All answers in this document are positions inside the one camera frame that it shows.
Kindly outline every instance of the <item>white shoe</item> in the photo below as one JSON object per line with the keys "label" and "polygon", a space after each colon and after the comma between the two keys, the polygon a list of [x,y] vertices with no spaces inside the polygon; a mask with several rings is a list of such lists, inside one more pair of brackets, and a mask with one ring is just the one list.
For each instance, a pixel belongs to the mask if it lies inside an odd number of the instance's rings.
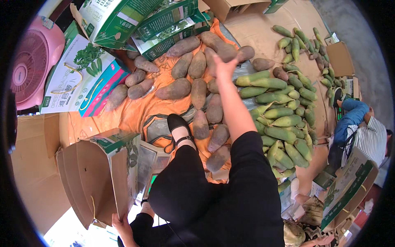
{"label": "white shoe", "polygon": [[296,177],[291,182],[291,199],[295,200],[295,197],[299,194],[299,179]]}

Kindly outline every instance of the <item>pink fan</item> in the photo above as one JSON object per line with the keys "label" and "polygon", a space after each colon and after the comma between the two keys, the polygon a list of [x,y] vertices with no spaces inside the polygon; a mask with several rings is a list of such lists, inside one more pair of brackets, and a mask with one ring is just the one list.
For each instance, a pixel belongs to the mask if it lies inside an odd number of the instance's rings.
{"label": "pink fan", "polygon": [[17,110],[42,103],[45,79],[59,61],[64,43],[61,29],[45,17],[37,16],[26,30],[12,72],[11,90]]}

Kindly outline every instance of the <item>bright sunlit floor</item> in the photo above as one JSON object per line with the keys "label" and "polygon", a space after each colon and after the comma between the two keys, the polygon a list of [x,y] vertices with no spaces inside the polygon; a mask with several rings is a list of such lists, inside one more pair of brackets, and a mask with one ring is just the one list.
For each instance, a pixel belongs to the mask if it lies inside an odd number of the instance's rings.
{"label": "bright sunlit floor", "polygon": [[[141,211],[140,206],[133,205],[132,209],[128,214],[128,221],[131,223],[136,215]],[[166,224],[166,222],[155,215],[153,226]],[[51,247],[97,247],[97,246],[108,246],[117,247],[118,232],[115,228],[107,226],[106,229],[90,225],[89,229],[86,230],[76,214],[73,208],[69,208],[66,213],[49,229],[44,235],[45,241]]]}

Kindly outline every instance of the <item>fan center cap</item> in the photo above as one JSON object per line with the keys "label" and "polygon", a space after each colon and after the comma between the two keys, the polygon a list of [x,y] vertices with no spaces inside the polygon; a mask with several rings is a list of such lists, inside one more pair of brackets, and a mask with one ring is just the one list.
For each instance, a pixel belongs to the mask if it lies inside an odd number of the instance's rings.
{"label": "fan center cap", "polygon": [[25,64],[18,64],[14,69],[13,73],[14,83],[16,85],[21,85],[24,83],[27,77],[27,67]]}

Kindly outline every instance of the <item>black shoe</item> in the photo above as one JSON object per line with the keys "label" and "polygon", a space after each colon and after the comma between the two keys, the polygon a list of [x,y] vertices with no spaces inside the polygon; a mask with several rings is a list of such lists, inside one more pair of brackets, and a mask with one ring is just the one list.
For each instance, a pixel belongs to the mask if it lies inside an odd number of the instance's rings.
{"label": "black shoe", "polygon": [[333,107],[339,108],[339,106],[337,105],[337,100],[342,100],[342,89],[340,87],[335,89],[334,97],[335,97],[335,100],[333,101]]}
{"label": "black shoe", "polygon": [[183,141],[183,140],[191,140],[191,141],[194,143],[195,147],[196,147],[196,151],[199,152],[198,146],[197,146],[196,143],[195,143],[195,140],[194,140],[195,138],[194,138],[194,136],[192,135],[191,129],[189,128],[188,123],[187,123],[182,117],[178,116],[177,114],[170,114],[170,115],[167,117],[167,126],[169,127],[170,133],[171,133],[174,129],[178,128],[178,127],[185,126],[186,129],[188,130],[188,134],[189,134],[188,136],[181,137],[177,142],[175,142],[175,141],[174,141],[174,138],[172,138],[172,139],[171,139],[171,143],[169,144],[169,145],[173,144],[172,151],[175,149],[175,147],[176,147],[181,141]]}

